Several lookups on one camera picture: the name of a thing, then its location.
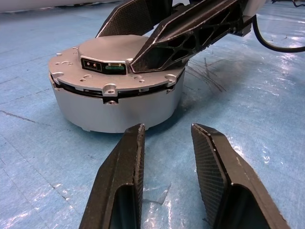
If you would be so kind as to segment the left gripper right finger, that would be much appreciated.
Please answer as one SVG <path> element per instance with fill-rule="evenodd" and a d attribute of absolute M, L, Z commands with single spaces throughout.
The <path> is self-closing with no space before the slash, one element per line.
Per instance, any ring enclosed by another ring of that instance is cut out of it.
<path fill-rule="evenodd" d="M 224 134 L 193 123 L 198 182 L 213 229 L 287 229 L 289 225 L 254 169 Z"/>

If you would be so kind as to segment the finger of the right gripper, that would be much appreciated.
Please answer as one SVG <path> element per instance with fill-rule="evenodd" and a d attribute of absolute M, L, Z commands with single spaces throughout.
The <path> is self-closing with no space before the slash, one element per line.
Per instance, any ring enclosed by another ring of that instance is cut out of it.
<path fill-rule="evenodd" d="M 112 10 L 96 37 L 142 36 L 171 15 L 172 5 L 171 0 L 126 0 Z"/>
<path fill-rule="evenodd" d="M 163 71 L 242 29 L 243 0 L 202 0 L 159 23 L 136 54 L 134 73 Z"/>

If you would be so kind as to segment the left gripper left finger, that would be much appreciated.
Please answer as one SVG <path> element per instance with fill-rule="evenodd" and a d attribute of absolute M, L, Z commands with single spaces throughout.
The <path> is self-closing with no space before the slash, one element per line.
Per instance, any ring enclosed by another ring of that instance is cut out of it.
<path fill-rule="evenodd" d="M 141 227 L 144 146 L 144 124 L 125 130 L 97 172 L 81 229 Z"/>

